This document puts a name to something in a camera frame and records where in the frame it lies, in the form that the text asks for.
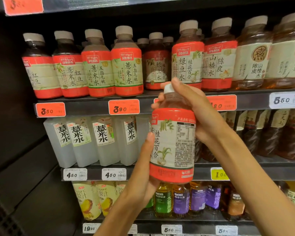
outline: bottle cap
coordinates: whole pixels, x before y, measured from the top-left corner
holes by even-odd
[[[69,31],[57,30],[54,33],[55,33],[55,38],[56,39],[71,39],[71,40],[74,40],[73,34],[71,32],[69,32]]]
[[[183,30],[187,30],[187,29],[198,29],[198,21],[196,20],[188,20],[188,21],[184,21],[181,22],[180,26],[179,26],[179,33]]]
[[[295,12],[282,17],[281,24],[295,21]]]
[[[148,44],[149,43],[149,39],[148,38],[140,38],[137,40],[138,45],[140,44]]]
[[[162,32],[152,32],[148,36],[149,39],[162,39],[163,40],[163,33]]]
[[[232,18],[225,17],[221,19],[217,19],[212,23],[212,30],[222,26],[232,26]]]
[[[201,30],[201,28],[199,28],[199,29],[197,30],[196,35],[202,35],[202,30]]]
[[[172,36],[163,37],[163,43],[167,43],[167,42],[173,43],[174,38]]]
[[[127,25],[120,25],[116,27],[116,37],[120,34],[128,34],[133,37],[132,27]]]
[[[171,84],[165,85],[164,93],[173,93],[173,92],[175,92],[175,90]]]
[[[267,22],[268,22],[268,16],[252,17],[245,22],[245,27],[252,26],[252,25],[258,25],[258,24],[265,24],[266,25]]]
[[[82,47],[85,47],[85,46],[87,46],[88,44],[89,44],[88,41],[83,41],[83,42],[81,43]]]
[[[98,29],[86,29],[84,33],[85,33],[85,38],[98,37],[98,38],[104,39],[102,31]]]
[[[43,35],[37,33],[24,33],[23,34],[25,41],[41,41],[45,42]]]

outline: white price tag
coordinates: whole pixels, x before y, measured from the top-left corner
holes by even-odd
[[[162,224],[162,234],[182,234],[181,224]]]
[[[86,181],[87,169],[86,168],[67,168],[63,169],[64,181]]]
[[[100,223],[83,223],[82,231],[84,234],[94,234],[100,225]]]
[[[131,228],[129,229],[128,234],[137,234],[138,233],[138,226],[136,224],[133,224]]]
[[[216,235],[238,235],[238,227],[236,225],[217,225],[215,226]]]
[[[126,168],[103,168],[103,181],[125,181],[127,180]]]
[[[270,93],[269,107],[271,109],[295,108],[295,92]]]

